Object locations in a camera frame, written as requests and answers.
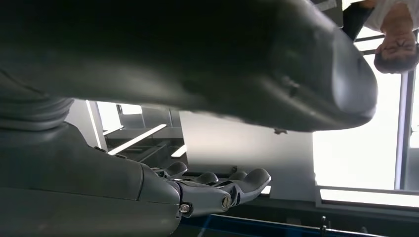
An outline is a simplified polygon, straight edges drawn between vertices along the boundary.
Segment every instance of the blue surface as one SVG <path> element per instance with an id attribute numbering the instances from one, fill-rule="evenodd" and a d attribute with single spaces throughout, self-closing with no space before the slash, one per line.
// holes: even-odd
<path id="1" fill-rule="evenodd" d="M 183 218 L 183 226 L 202 229 L 198 237 L 205 236 L 205 230 L 217 231 L 244 237 L 320 237 L 318 229 L 284 225 L 281 223 L 262 222 L 249 219 L 237 219 L 212 215 L 199 218 Z M 361 233 L 327 233 L 327 237 L 364 237 Z"/>

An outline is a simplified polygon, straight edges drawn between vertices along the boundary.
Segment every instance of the ceiling light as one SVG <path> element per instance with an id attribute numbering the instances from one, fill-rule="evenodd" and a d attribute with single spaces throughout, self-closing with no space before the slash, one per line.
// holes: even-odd
<path id="1" fill-rule="evenodd" d="M 155 127 L 155 128 L 152 128 L 152 129 L 148 130 L 147 132 L 145 132 L 145 133 L 143 133 L 143 134 L 141 134 L 141 135 L 137 136 L 136 138 L 134 138 L 134 139 L 132 139 L 132 140 L 130 140 L 130 141 L 128 141 L 128 142 L 126 142 L 126 143 L 124 143 L 124 144 L 120 145 L 119 147 L 116 147 L 115 149 L 113 149 L 113 150 L 111 150 L 110 152 L 108 152 L 108 154 L 110 154 L 110 155 L 115 155 L 115 154 L 117 154 L 117 153 L 119 153 L 119 152 L 121 152 L 121 151 L 123 151 L 123 150 L 127 149 L 128 147 L 130 147 L 130 146 L 134 145 L 135 143 L 137 143 L 137 142 L 139 142 L 139 141 L 143 140 L 144 138 L 147 138 L 147 137 L 149 137 L 149 136 L 153 135 L 154 133 L 156 133 L 156 132 L 158 132 L 158 131 L 162 130 L 162 129 L 163 129 L 163 128 L 165 128 L 166 126 L 167 126 L 167 124 L 160 124 L 159 126 L 157 126 L 157 127 Z"/>
<path id="2" fill-rule="evenodd" d="M 171 154 L 171 157 L 181 157 L 186 152 L 186 145 L 181 146 L 177 151 Z"/>

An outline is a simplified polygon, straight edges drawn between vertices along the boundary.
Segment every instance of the metal frame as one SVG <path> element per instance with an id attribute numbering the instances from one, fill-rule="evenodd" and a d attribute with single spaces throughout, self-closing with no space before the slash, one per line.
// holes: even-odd
<path id="1" fill-rule="evenodd" d="M 412 131 L 413 97 L 415 92 L 416 70 L 401 75 L 399 130 L 397 137 L 397 156 L 394 189 L 406 187 L 406 164 L 409 153 L 409 140 Z"/>

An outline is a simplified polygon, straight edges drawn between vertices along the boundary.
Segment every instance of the man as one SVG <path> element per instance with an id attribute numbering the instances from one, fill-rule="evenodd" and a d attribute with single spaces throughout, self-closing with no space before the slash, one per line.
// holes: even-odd
<path id="1" fill-rule="evenodd" d="M 419 28 L 419 0 L 364 0 L 343 13 L 343 31 L 355 40 L 363 26 L 384 33 L 375 67 L 382 73 L 404 73 L 419 62 L 414 30 Z"/>

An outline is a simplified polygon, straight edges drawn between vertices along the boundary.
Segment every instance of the white wall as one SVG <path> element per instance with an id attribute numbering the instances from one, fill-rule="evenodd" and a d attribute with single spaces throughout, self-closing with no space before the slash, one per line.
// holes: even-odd
<path id="1" fill-rule="evenodd" d="M 65 121 L 80 130 L 89 146 L 107 150 L 105 138 L 102 135 L 103 129 L 99 111 L 95 102 L 75 100 Z"/>
<path id="2" fill-rule="evenodd" d="M 276 135 L 274 129 L 191 112 L 180 112 L 190 171 L 228 173 L 265 168 L 271 198 L 314 201 L 311 133 Z"/>

